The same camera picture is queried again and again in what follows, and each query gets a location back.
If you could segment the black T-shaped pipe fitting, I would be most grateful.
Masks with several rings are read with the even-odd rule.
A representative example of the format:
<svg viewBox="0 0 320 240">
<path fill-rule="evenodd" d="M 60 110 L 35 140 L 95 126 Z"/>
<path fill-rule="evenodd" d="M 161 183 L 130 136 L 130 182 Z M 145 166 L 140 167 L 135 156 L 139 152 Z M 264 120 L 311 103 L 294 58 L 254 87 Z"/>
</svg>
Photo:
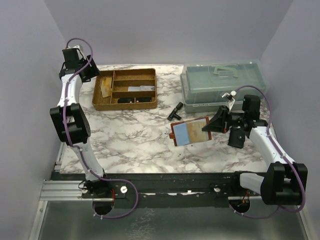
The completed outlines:
<svg viewBox="0 0 320 240">
<path fill-rule="evenodd" d="M 182 118 L 177 114 L 177 112 L 184 106 L 182 102 L 179 102 L 172 112 L 167 117 L 167 120 L 172 121 L 173 119 L 181 120 Z"/>
</svg>

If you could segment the clear lidded plastic box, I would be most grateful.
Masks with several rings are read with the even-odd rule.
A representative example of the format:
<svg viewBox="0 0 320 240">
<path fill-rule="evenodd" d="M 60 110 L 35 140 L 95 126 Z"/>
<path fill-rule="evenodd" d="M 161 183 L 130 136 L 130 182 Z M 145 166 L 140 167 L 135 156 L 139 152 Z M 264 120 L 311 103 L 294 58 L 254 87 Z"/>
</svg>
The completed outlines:
<svg viewBox="0 0 320 240">
<path fill-rule="evenodd" d="M 251 85 L 267 93 L 270 82 L 258 60 L 185 64 L 180 74 L 186 113 L 216 112 L 227 103 L 223 94 Z"/>
</svg>

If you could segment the tan credit card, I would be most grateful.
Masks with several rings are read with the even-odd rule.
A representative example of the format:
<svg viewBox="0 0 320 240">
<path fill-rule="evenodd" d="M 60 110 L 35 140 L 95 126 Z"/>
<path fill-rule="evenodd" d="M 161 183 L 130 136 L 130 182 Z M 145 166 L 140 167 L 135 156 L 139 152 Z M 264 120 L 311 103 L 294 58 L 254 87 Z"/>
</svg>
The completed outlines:
<svg viewBox="0 0 320 240">
<path fill-rule="evenodd" d="M 200 143 L 209 140 L 209 135 L 202 128 L 206 125 L 205 119 L 195 120 L 186 124 L 189 134 L 190 143 Z"/>
</svg>

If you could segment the black snap wallet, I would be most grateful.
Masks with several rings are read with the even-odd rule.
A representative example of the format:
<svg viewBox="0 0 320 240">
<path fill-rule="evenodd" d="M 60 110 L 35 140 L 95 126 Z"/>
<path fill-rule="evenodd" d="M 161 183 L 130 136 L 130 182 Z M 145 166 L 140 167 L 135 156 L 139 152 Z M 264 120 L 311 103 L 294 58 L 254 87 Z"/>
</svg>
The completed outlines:
<svg viewBox="0 0 320 240">
<path fill-rule="evenodd" d="M 246 134 L 240 127 L 233 126 L 230 130 L 228 145 L 234 148 L 242 149 L 246 140 Z"/>
</svg>

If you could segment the gold card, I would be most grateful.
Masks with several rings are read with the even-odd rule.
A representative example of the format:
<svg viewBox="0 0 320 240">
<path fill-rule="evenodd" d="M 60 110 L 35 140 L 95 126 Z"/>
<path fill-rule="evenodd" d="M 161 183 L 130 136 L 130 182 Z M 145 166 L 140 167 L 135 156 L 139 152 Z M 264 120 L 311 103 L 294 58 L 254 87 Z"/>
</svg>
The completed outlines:
<svg viewBox="0 0 320 240">
<path fill-rule="evenodd" d="M 104 77 L 101 80 L 100 90 L 103 98 L 108 98 L 112 95 L 112 81 L 113 78 L 110 76 Z"/>
</svg>

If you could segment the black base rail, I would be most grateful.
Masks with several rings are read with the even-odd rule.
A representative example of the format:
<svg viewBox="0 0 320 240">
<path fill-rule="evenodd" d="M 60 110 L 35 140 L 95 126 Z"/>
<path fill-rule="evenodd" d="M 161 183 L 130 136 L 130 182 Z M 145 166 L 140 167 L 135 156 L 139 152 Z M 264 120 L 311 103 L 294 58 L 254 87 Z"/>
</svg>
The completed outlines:
<svg viewBox="0 0 320 240">
<path fill-rule="evenodd" d="M 87 201 L 95 209 L 247 208 L 257 193 L 236 186 L 238 173 L 112 173 L 107 181 L 85 181 L 84 174 L 53 172 L 41 197 L 51 201 Z"/>
</svg>

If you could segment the black item in tray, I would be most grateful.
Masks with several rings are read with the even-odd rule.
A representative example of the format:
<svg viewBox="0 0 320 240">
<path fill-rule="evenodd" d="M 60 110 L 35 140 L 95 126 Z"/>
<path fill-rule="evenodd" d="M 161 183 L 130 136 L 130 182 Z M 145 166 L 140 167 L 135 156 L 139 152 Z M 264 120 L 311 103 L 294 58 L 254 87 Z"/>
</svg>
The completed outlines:
<svg viewBox="0 0 320 240">
<path fill-rule="evenodd" d="M 121 97 L 117 100 L 118 104 L 150 103 L 151 97 Z"/>
</svg>

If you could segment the white card in tray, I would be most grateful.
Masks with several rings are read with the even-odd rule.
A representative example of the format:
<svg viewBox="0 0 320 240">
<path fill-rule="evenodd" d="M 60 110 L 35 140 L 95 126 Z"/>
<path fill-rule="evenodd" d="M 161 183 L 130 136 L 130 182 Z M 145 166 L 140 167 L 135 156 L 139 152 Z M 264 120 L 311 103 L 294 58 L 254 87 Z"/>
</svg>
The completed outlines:
<svg viewBox="0 0 320 240">
<path fill-rule="evenodd" d="M 129 86 L 128 91 L 129 92 L 149 92 L 149 91 L 155 91 L 156 87 L 152 85 L 141 85 L 141 86 Z"/>
</svg>

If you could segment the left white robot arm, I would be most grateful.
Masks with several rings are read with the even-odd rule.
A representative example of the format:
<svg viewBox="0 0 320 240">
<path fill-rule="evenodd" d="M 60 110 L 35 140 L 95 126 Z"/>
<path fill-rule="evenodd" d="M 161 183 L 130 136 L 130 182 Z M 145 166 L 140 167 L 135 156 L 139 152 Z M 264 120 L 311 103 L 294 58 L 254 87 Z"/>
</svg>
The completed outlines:
<svg viewBox="0 0 320 240">
<path fill-rule="evenodd" d="M 82 193 L 104 198 L 110 194 L 111 185 L 102 180 L 106 174 L 92 150 L 90 124 L 79 103 L 83 83 L 100 72 L 92 56 L 85 56 L 80 45 L 67 46 L 62 53 L 64 63 L 58 75 L 62 82 L 61 95 L 49 114 L 59 140 L 74 151 L 84 169 Z"/>
</svg>

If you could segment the brown leather card holder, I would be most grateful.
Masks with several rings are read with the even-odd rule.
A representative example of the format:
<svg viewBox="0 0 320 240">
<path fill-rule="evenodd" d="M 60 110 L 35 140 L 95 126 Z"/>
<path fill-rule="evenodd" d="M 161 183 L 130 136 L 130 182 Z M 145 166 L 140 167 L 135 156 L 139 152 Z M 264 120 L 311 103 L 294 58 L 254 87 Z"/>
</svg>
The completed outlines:
<svg viewBox="0 0 320 240">
<path fill-rule="evenodd" d="M 207 116 L 171 123 L 169 138 L 173 140 L 175 147 L 211 141 L 211 132 L 202 130 L 208 123 Z"/>
</svg>

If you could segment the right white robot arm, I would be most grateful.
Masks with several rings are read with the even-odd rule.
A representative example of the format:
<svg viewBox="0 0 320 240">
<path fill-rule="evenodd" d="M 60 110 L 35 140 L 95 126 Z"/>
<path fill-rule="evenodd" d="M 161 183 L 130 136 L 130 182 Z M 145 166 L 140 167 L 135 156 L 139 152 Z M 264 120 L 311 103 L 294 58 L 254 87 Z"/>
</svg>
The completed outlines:
<svg viewBox="0 0 320 240">
<path fill-rule="evenodd" d="M 247 94 L 242 112 L 232 112 L 230 105 L 220 106 L 204 132 L 229 133 L 228 145 L 242 149 L 245 139 L 253 142 L 268 166 L 263 175 L 238 172 L 230 183 L 230 191 L 241 196 L 247 190 L 262 197 L 266 205 L 303 206 L 306 201 L 308 169 L 296 163 L 270 132 L 270 125 L 260 118 L 261 99 Z"/>
</svg>

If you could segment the brown cork organizer tray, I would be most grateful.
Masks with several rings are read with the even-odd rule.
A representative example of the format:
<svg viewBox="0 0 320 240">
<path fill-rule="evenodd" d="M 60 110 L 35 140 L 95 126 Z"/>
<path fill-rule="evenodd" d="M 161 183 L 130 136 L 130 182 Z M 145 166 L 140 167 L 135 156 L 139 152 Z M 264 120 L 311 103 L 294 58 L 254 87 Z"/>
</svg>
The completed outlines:
<svg viewBox="0 0 320 240">
<path fill-rule="evenodd" d="M 101 81 L 112 77 L 110 97 L 102 97 Z M 128 91 L 128 87 L 155 86 L 155 91 Z M 119 98 L 151 97 L 152 102 L 117 103 Z M 154 68 L 102 70 L 96 77 L 92 105 L 97 111 L 149 110 L 158 106 L 157 77 Z"/>
</svg>

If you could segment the blue credit card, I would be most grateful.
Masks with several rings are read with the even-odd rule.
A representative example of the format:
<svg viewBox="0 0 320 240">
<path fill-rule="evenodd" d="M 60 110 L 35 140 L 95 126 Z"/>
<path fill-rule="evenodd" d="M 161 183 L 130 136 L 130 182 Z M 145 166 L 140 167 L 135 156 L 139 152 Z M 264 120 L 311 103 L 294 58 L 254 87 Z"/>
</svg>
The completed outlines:
<svg viewBox="0 0 320 240">
<path fill-rule="evenodd" d="M 173 131 L 177 146 L 185 146 L 191 143 L 186 123 L 174 125 Z"/>
</svg>

